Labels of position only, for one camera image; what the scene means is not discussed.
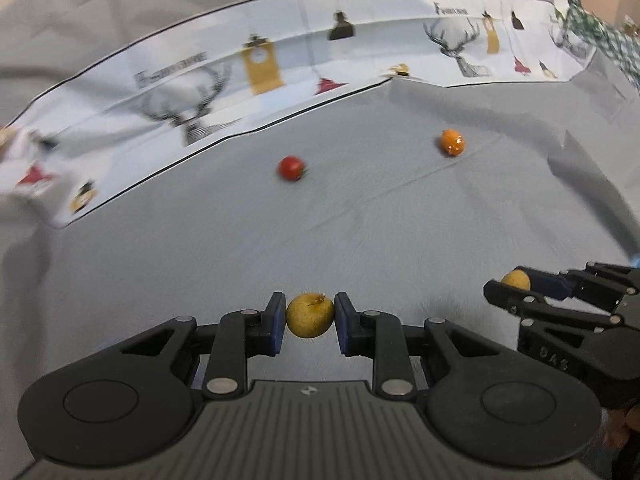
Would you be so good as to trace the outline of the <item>orange kumquat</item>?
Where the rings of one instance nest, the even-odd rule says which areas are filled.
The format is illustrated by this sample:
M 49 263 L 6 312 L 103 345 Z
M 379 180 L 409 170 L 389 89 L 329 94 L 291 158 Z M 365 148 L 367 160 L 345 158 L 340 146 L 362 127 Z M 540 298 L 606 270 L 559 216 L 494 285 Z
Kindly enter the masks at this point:
M 466 148 L 465 138 L 454 129 L 446 129 L 442 132 L 439 145 L 442 151 L 451 157 L 460 156 Z

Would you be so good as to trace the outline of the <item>red cherry tomato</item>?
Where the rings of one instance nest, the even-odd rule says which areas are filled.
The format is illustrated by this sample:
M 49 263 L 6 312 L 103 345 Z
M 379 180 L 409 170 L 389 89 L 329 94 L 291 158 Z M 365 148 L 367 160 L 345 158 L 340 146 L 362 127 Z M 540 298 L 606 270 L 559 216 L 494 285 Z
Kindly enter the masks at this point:
M 296 156 L 283 157 L 278 165 L 278 175 L 291 182 L 300 180 L 306 174 L 307 165 L 303 159 Z

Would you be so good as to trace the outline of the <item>yellow-green round fruit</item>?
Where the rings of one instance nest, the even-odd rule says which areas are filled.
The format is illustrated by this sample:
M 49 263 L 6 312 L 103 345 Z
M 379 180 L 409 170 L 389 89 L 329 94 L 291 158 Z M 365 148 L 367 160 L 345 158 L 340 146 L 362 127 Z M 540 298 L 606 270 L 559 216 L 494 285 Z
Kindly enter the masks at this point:
M 299 338 L 319 337 L 333 321 L 333 302 L 318 292 L 306 292 L 295 297 L 286 309 L 286 325 Z
M 510 271 L 500 280 L 500 283 L 521 290 L 529 290 L 532 287 L 528 274 L 521 269 Z

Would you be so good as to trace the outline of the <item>green checked cloth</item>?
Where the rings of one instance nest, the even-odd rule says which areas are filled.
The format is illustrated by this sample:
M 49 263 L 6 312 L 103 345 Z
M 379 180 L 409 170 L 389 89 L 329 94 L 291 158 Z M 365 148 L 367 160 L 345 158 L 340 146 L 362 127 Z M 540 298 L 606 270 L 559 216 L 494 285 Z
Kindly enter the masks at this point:
M 563 20 L 563 41 L 579 39 L 604 54 L 639 90 L 639 39 L 615 29 L 572 0 Z

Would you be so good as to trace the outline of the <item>grey printed table cloth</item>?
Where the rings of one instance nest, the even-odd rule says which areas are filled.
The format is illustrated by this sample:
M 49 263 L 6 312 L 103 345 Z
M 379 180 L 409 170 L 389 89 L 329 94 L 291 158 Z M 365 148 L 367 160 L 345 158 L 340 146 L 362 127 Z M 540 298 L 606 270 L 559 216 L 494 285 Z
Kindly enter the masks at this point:
M 513 344 L 488 278 L 638 252 L 639 90 L 552 1 L 9 3 L 2 477 L 31 382 L 168 316 L 344 290 Z

